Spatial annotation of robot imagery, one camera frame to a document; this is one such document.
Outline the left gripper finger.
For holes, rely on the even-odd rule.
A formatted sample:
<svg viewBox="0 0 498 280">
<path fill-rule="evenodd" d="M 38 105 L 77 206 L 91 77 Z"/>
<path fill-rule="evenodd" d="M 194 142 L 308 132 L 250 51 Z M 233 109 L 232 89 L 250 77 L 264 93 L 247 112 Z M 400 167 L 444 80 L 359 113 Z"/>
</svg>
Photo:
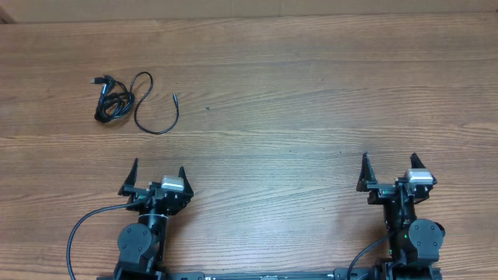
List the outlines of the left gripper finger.
<svg viewBox="0 0 498 280">
<path fill-rule="evenodd" d="M 186 176 L 186 173 L 185 173 L 185 169 L 184 169 L 183 166 L 180 167 L 178 176 L 179 176 L 179 178 L 181 178 L 183 180 L 183 185 L 184 185 L 183 193 L 184 193 L 184 196 L 185 197 L 193 197 L 194 196 L 194 191 L 192 190 L 191 185 L 188 182 L 188 179 L 187 179 L 187 176 Z"/>
<path fill-rule="evenodd" d="M 136 183 L 136 178 L 137 178 L 137 173 L 138 173 L 138 164 L 139 164 L 139 159 L 135 158 L 132 168 L 125 179 L 123 185 L 126 187 L 134 187 Z"/>
</svg>

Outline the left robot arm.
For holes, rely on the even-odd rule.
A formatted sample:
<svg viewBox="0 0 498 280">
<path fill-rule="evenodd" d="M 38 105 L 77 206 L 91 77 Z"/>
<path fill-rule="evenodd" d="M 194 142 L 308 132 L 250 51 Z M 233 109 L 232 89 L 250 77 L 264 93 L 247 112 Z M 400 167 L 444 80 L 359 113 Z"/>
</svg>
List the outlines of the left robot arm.
<svg viewBox="0 0 498 280">
<path fill-rule="evenodd" d="M 135 182 L 138 163 L 118 191 L 128 198 L 126 209 L 139 214 L 138 221 L 123 228 L 117 238 L 120 251 L 114 279 L 169 279 L 163 266 L 169 217 L 184 209 L 194 197 L 183 167 L 176 176 L 165 175 L 146 189 Z"/>
</svg>

